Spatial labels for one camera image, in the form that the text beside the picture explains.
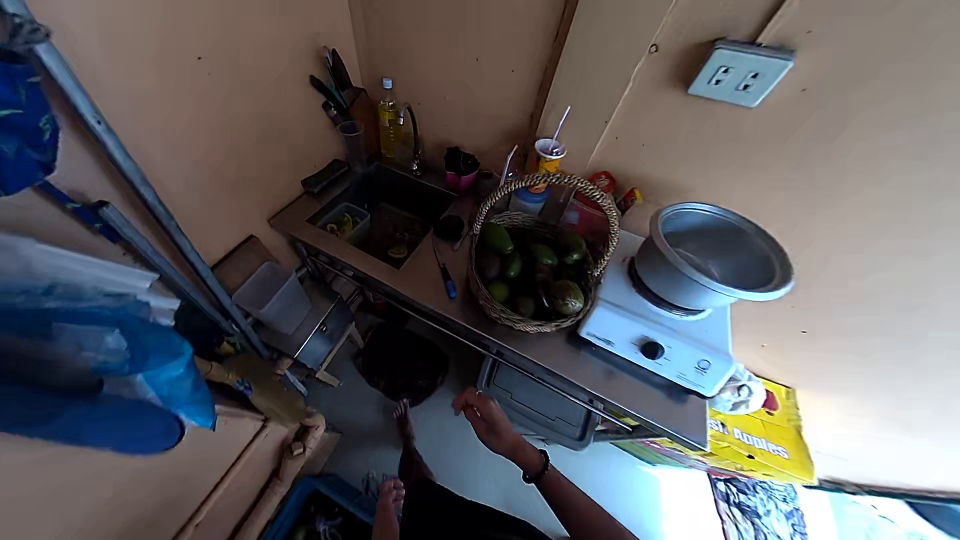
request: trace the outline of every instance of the blue handle screwdriver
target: blue handle screwdriver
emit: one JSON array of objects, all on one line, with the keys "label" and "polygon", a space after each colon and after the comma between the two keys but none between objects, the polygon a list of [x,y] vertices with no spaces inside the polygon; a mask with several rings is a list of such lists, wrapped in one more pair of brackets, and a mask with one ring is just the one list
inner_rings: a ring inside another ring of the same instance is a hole
[{"label": "blue handle screwdriver", "polygon": [[433,245],[433,257],[437,260],[437,265],[440,266],[440,277],[444,279],[444,288],[446,289],[446,296],[450,298],[457,297],[457,284],[453,282],[453,278],[450,276],[450,272],[446,269],[446,264],[443,264],[440,261],[440,255],[437,254],[437,241],[430,236],[430,243]]}]

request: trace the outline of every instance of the bare foot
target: bare foot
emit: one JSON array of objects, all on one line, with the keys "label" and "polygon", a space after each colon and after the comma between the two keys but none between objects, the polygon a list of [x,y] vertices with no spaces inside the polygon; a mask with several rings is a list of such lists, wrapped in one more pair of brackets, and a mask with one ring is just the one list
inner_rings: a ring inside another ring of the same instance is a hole
[{"label": "bare foot", "polygon": [[400,440],[404,445],[413,446],[417,437],[414,435],[414,423],[410,419],[410,400],[400,400],[396,404],[394,420],[396,420],[396,430],[400,434]]}]

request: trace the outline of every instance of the cooking pot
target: cooking pot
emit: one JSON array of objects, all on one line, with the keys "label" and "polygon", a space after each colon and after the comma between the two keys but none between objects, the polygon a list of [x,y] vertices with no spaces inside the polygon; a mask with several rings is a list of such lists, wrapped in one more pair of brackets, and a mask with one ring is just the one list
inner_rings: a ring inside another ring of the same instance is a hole
[{"label": "cooking pot", "polygon": [[793,266],[773,236],[742,215],[706,203],[654,213],[634,268],[663,300],[691,309],[775,300],[793,287]]}]

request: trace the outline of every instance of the woven basket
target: woven basket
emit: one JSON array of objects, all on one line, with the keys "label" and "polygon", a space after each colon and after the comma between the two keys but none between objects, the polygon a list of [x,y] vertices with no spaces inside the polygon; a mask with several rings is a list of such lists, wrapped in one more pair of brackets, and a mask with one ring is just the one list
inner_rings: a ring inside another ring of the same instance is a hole
[{"label": "woven basket", "polygon": [[[607,238],[606,245],[604,246],[603,256],[600,257],[599,260],[592,260],[588,258],[587,261],[588,282],[582,283],[584,288],[584,308],[574,315],[557,319],[555,321],[537,321],[534,319],[528,319],[518,315],[517,313],[514,313],[513,311],[510,311],[509,309],[506,309],[493,299],[493,296],[491,296],[490,292],[487,291],[487,287],[483,285],[482,281],[480,281],[480,276],[476,272],[476,244],[480,238],[480,230],[487,221],[502,225],[507,229],[527,229],[533,231],[536,235],[544,236],[554,240],[556,240],[557,237],[559,237],[563,232],[563,229],[561,229],[559,226],[542,222],[537,218],[537,216],[524,212],[508,211],[497,214],[491,217],[489,220],[486,219],[487,213],[490,212],[490,209],[493,208],[493,205],[495,205],[497,201],[509,195],[510,193],[513,193],[517,189],[537,184],[552,184],[573,187],[584,196],[588,197],[591,201],[600,205],[600,209],[603,210],[603,212],[607,215],[607,221],[610,223],[610,237]],[[607,268],[607,263],[610,261],[610,257],[613,256],[613,250],[616,249],[616,242],[620,238],[620,217],[616,213],[616,208],[613,206],[613,202],[596,185],[587,182],[579,176],[564,175],[560,173],[537,173],[506,183],[491,193],[491,195],[487,197],[483,203],[481,203],[480,208],[477,210],[476,218],[473,220],[472,232],[474,242],[470,248],[470,266],[468,270],[469,283],[470,289],[473,291],[477,301],[480,303],[480,307],[485,313],[487,313],[487,315],[490,316],[491,319],[502,325],[506,325],[512,329],[520,331],[538,333],[545,331],[556,331],[575,325],[578,321],[580,321],[581,318],[583,318],[585,314],[587,314],[596,299],[596,288],[597,284],[600,283],[600,277],[603,275],[604,269]]]}]

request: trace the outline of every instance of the basket handle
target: basket handle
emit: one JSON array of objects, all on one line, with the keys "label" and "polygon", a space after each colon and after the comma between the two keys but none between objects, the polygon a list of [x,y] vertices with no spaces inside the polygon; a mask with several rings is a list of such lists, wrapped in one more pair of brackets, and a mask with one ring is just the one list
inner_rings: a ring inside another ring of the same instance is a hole
[{"label": "basket handle", "polygon": [[480,234],[480,229],[483,228],[483,224],[487,219],[487,213],[493,208],[493,205],[495,205],[497,201],[522,187],[537,184],[572,187],[599,205],[600,209],[606,214],[607,223],[610,225],[610,237],[607,240],[607,245],[604,246],[603,256],[600,257],[600,260],[596,261],[596,265],[590,270],[590,274],[594,278],[599,278],[600,275],[603,274],[604,269],[607,268],[607,263],[610,262],[611,257],[613,257],[616,242],[620,239],[620,215],[616,213],[616,207],[613,205],[613,201],[607,197],[606,193],[596,185],[587,182],[579,176],[561,173],[534,173],[528,174],[521,179],[507,182],[484,199],[483,203],[480,203],[480,208],[477,209],[477,215],[473,219],[473,235],[477,236]]}]

